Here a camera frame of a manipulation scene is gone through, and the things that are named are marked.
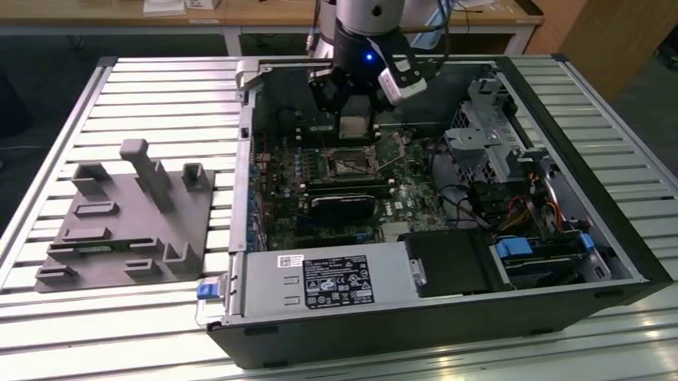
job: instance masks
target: red wire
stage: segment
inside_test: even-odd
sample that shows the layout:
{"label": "red wire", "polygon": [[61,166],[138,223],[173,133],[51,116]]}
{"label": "red wire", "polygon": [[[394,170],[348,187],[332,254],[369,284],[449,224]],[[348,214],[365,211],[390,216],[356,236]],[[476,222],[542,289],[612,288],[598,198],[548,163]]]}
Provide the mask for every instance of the red wire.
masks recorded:
{"label": "red wire", "polygon": [[556,212],[557,212],[557,224],[558,228],[562,230],[562,213],[561,213],[561,206],[554,202],[553,205],[556,206]]}
{"label": "red wire", "polygon": [[508,217],[506,219],[512,218],[512,214],[513,214],[513,206],[514,206],[516,202],[517,202],[518,200],[522,200],[522,199],[524,199],[524,196],[517,196],[517,197],[514,197],[514,198],[512,199],[512,203],[509,204],[509,217]]}

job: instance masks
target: barcode sticker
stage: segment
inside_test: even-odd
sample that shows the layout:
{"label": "barcode sticker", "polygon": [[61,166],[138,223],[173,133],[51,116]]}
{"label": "barcode sticker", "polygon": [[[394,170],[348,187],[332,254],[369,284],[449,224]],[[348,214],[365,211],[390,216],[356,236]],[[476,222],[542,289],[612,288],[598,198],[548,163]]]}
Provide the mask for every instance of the barcode sticker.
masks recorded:
{"label": "barcode sticker", "polygon": [[304,261],[305,261],[304,255],[278,256],[278,267],[301,267]]}

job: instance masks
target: white paper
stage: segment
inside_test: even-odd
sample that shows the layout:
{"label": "white paper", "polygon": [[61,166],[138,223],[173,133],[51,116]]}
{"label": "white paper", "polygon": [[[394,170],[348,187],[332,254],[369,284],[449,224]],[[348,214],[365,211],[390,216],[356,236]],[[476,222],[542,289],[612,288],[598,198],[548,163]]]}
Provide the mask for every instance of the white paper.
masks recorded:
{"label": "white paper", "polygon": [[462,10],[465,7],[472,8],[474,6],[490,6],[496,2],[497,0],[457,0],[456,9]]}
{"label": "white paper", "polygon": [[183,0],[145,0],[145,17],[186,14]]}
{"label": "white paper", "polygon": [[187,8],[191,10],[214,10],[219,0],[186,0]]}

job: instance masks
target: sticker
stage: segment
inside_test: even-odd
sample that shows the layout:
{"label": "sticker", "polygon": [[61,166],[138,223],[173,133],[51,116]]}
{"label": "sticker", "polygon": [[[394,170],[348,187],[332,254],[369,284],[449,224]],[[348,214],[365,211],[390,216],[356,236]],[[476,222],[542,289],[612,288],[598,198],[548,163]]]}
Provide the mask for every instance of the sticker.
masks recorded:
{"label": "sticker", "polygon": [[534,24],[534,25],[540,25],[540,20],[517,20],[517,24]]}
{"label": "sticker", "polygon": [[301,267],[305,256],[278,256],[278,267]]}
{"label": "sticker", "polygon": [[306,306],[318,308],[374,303],[366,256],[305,260]]}
{"label": "sticker", "polygon": [[193,19],[189,20],[189,24],[218,24],[219,20],[201,20],[201,19]]}

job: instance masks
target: metal bracket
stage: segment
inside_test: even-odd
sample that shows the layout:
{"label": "metal bracket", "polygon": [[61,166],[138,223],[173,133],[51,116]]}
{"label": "metal bracket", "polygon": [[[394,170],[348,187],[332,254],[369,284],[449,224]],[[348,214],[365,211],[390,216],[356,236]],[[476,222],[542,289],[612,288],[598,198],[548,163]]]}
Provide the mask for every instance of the metal bracket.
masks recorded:
{"label": "metal bracket", "polygon": [[255,86],[254,80],[259,76],[259,60],[247,58],[235,64],[235,86],[245,91]]}

